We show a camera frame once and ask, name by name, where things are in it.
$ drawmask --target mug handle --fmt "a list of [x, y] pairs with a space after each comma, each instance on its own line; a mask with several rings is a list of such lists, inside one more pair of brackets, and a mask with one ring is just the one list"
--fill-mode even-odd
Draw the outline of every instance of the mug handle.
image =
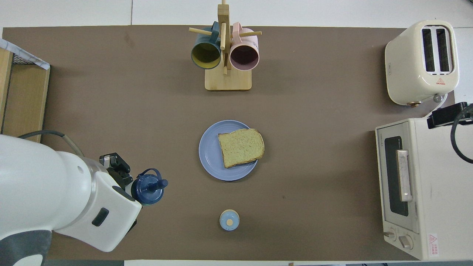
[[214, 21], [212, 25], [212, 34], [210, 35], [209, 42], [216, 44], [219, 34], [220, 34], [219, 23], [217, 21]]
[[240, 37], [240, 32], [242, 32], [242, 31], [243, 31], [243, 28], [241, 27], [240, 22], [235, 22], [233, 24], [233, 31], [232, 31], [233, 40], [235, 41], [235, 44], [242, 43], [241, 37]]

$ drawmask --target oven door handle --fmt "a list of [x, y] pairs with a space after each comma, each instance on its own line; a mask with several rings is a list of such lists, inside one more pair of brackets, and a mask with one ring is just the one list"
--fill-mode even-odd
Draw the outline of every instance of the oven door handle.
[[412, 200], [411, 195], [411, 183], [409, 178], [409, 164], [407, 156], [409, 155], [407, 150], [396, 150], [397, 159], [397, 176], [399, 178], [399, 193], [401, 195], [401, 201], [408, 202]]

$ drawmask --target cable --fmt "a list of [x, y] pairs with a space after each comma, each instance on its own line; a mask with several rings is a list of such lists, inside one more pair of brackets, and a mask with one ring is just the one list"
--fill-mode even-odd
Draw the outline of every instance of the cable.
[[432, 109], [432, 111], [430, 113], [428, 113], [426, 116], [424, 116], [424, 118], [426, 117], [429, 117], [433, 111], [439, 109], [440, 107], [442, 107], [442, 105], [445, 103], [445, 101], [447, 100], [447, 96], [448, 94], [445, 94], [445, 97], [440, 101], [440, 103], [437, 105], [437, 107], [435, 107], [434, 109]]
[[84, 157], [84, 154], [82, 153], [80, 148], [74, 143], [74, 141], [72, 141], [72, 139], [70, 139], [70, 137], [68, 137], [66, 134], [61, 133], [59, 131], [55, 131], [55, 130], [38, 130], [38, 131], [23, 134], [23, 135], [19, 136], [18, 138], [27, 139], [29, 137], [33, 137], [33, 136], [36, 136], [36, 135], [47, 135], [47, 134], [48, 135], [56, 135], [56, 136], [61, 137], [71, 147], [71, 149], [74, 151], [74, 153], [76, 155]]
[[453, 121], [452, 129], [450, 130], [450, 141], [452, 143], [453, 150], [457, 153], [460, 158], [463, 160], [473, 163], [473, 159], [470, 159], [466, 157], [458, 148], [456, 145], [456, 140], [455, 140], [455, 132], [456, 132], [456, 126], [458, 126], [458, 122], [460, 122], [460, 119], [467, 113], [473, 110], [473, 104], [470, 104], [469, 106], [465, 107], [460, 113], [458, 113], [455, 117], [455, 120]]

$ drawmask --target oven window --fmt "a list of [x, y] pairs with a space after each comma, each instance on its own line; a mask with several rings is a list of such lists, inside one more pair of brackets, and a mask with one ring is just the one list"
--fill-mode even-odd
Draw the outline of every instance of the oven window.
[[389, 205], [391, 211], [403, 216], [409, 215], [407, 202], [401, 201], [399, 192], [399, 177], [397, 173], [396, 150], [403, 149], [401, 137], [392, 137], [385, 139], [387, 184], [389, 187]]

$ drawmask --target toaster oven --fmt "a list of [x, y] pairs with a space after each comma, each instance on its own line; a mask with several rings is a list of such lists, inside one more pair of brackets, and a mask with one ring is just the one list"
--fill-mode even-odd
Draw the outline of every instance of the toaster oven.
[[[457, 156], [451, 126], [426, 118], [376, 128], [384, 239], [420, 260], [473, 259], [473, 164]], [[456, 141], [473, 155], [473, 125]]]

